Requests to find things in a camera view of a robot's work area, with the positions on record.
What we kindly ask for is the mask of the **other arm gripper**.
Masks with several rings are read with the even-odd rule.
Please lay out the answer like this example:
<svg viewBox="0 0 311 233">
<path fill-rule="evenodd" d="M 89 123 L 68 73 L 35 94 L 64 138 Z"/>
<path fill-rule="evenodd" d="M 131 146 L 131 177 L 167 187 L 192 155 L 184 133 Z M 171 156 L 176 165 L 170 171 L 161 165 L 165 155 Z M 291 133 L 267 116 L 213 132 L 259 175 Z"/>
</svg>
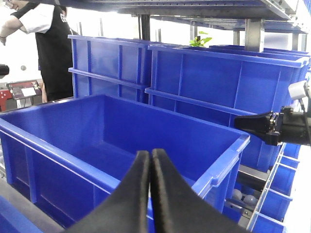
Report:
<svg viewBox="0 0 311 233">
<path fill-rule="evenodd" d="M 270 111 L 257 115 L 237 116 L 234 119 L 234 127 L 255 135 L 268 145 L 311 144 L 310 113 L 295 112 L 289 106 L 282 107 L 279 113 Z"/>
</svg>

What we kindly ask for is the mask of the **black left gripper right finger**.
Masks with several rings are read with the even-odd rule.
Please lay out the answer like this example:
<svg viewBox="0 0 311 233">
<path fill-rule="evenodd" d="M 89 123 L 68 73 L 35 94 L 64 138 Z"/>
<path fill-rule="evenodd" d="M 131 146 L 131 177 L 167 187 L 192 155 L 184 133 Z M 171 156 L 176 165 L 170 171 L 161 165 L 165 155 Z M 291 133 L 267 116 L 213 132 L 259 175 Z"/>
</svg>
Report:
<svg viewBox="0 0 311 233">
<path fill-rule="evenodd" d="M 182 178 L 164 149 L 152 151 L 151 199 L 157 233 L 244 233 Z"/>
</svg>

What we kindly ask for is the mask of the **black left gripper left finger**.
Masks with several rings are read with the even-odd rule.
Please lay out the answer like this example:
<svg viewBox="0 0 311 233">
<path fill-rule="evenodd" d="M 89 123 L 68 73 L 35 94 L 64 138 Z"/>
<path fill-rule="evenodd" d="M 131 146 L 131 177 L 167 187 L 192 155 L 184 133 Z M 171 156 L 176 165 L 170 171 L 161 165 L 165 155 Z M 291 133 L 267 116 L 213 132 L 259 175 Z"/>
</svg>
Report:
<svg viewBox="0 0 311 233">
<path fill-rule="evenodd" d="M 65 233 L 147 233 L 150 154 L 139 150 L 125 177 L 97 208 Z"/>
</svg>

